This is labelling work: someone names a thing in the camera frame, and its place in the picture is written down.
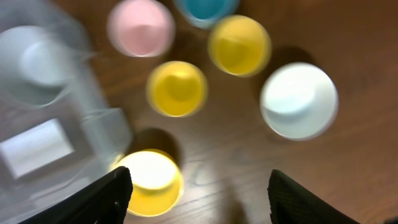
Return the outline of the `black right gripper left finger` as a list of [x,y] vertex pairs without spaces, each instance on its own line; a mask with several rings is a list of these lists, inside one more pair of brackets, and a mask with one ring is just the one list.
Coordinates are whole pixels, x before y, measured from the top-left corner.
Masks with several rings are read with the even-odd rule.
[[132,191],[129,169],[121,166],[21,224],[123,224]]

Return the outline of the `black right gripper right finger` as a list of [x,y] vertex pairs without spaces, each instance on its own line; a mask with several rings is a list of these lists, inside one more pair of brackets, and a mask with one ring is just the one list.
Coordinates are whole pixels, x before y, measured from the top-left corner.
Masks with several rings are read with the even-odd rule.
[[272,170],[267,191],[272,223],[358,224],[280,170]]

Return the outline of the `yellow small bowl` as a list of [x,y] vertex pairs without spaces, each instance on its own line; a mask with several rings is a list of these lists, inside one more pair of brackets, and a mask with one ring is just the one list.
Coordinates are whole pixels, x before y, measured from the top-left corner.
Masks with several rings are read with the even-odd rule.
[[110,165],[129,169],[133,190],[127,212],[139,217],[156,217],[171,210],[183,195],[183,175],[164,151],[145,149]]

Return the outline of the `white small bowl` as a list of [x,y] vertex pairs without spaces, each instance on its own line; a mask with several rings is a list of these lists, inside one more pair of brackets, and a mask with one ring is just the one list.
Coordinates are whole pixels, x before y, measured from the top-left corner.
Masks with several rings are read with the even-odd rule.
[[259,102],[268,127],[294,141],[313,139],[325,132],[339,107],[332,79],[319,67],[304,62],[275,70],[264,83]]

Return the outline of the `yellow cup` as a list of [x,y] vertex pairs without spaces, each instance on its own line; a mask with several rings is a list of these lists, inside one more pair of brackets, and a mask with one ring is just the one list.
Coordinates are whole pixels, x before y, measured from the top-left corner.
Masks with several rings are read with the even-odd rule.
[[207,49],[211,61],[221,71],[237,77],[250,77],[269,63],[272,42],[258,21],[232,15],[214,26]]
[[201,110],[208,97],[208,82],[195,65],[184,61],[165,62],[151,71],[146,98],[163,116],[180,118]]

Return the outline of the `grey small bowl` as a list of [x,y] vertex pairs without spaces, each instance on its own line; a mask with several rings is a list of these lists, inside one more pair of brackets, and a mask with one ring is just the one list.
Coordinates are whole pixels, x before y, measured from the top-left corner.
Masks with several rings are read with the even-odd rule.
[[76,58],[53,34],[37,26],[1,33],[1,93],[22,105],[43,107],[65,94]]

